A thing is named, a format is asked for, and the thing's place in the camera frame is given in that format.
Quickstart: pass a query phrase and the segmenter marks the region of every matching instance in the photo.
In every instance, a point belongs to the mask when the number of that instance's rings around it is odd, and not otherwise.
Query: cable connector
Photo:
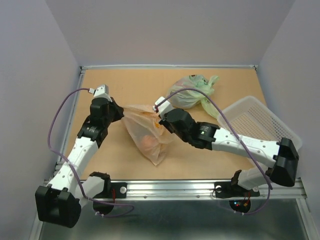
[[[171,105],[171,103],[167,100],[164,103],[162,103],[161,105],[158,105],[159,103],[161,103],[165,98],[163,96],[161,96],[154,104],[153,106],[153,110],[156,113],[159,113],[160,118],[162,119],[164,117],[164,115],[168,112],[170,112],[171,110],[174,109],[174,107]]]
[[[105,98],[107,99],[110,103],[113,102],[111,97],[109,96],[109,87],[105,84],[102,84],[96,88],[93,94],[93,98]]]
[[[96,91],[96,90],[94,90],[93,88],[89,88],[88,93],[90,93],[90,94],[95,94],[95,91]]]

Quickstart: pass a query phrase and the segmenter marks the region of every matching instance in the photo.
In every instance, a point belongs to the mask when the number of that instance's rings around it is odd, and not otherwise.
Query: green plastic bag
[[[168,91],[167,95],[185,88],[201,90],[207,95],[214,93],[213,85],[219,80],[218,76],[212,76],[207,80],[203,75],[189,75],[177,81]],[[201,103],[203,109],[212,117],[217,118],[218,111],[211,102],[201,93],[191,90],[181,91],[169,99],[169,102],[176,108],[190,109]]]

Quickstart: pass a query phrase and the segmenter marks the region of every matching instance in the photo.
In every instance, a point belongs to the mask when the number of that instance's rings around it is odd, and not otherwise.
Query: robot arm
[[[123,108],[119,107],[109,96],[106,85],[92,90],[93,100],[90,105],[90,115],[85,119],[77,139],[60,171],[47,184],[39,186],[35,192],[35,201],[39,220],[72,228],[78,221],[81,208],[88,202],[81,192],[75,169],[81,176],[90,159],[100,148],[108,135],[108,127],[112,122],[120,120]],[[110,176],[94,172],[82,184],[85,195],[93,198],[110,188]]]
[[[159,98],[157,106],[164,100]],[[161,121],[171,133],[175,133],[184,142],[195,148],[213,151],[224,151],[249,157],[238,139],[228,130],[208,122],[195,122],[191,115],[183,109],[173,108],[165,101],[155,111],[159,113]],[[292,187],[295,184],[299,155],[290,139],[282,138],[280,142],[265,141],[240,135],[255,159],[264,164],[266,175],[276,184]],[[266,180],[257,167],[249,170],[237,171],[231,182],[221,189],[221,198],[242,196],[241,193],[265,184]]]

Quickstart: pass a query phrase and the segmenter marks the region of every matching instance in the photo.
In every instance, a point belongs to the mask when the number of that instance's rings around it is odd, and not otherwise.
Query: cardboard surface
[[[212,99],[224,109],[237,100],[252,95],[262,103],[265,99],[254,69],[94,69],[85,72],[82,87],[109,86],[109,94],[122,107],[132,104],[153,105],[165,96],[169,87],[187,75],[203,74],[206,78],[218,75],[213,86]],[[66,153],[85,118],[89,115],[93,96],[85,91],[79,94]],[[196,122],[218,122],[197,105],[189,110]],[[135,146],[121,121],[112,123],[98,152],[88,163],[82,179],[94,171],[108,173],[113,180],[177,180],[225,179],[239,169],[252,165],[245,157],[231,153],[196,149],[176,137],[168,148],[167,157],[154,166]]]

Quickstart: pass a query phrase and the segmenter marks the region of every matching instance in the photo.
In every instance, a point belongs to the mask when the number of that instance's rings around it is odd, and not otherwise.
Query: white plastic basket
[[[292,140],[296,150],[302,146],[300,137],[254,96],[246,96],[222,112],[237,134],[266,141],[280,141],[282,138],[288,138]],[[230,131],[220,114],[217,121],[223,128]]]

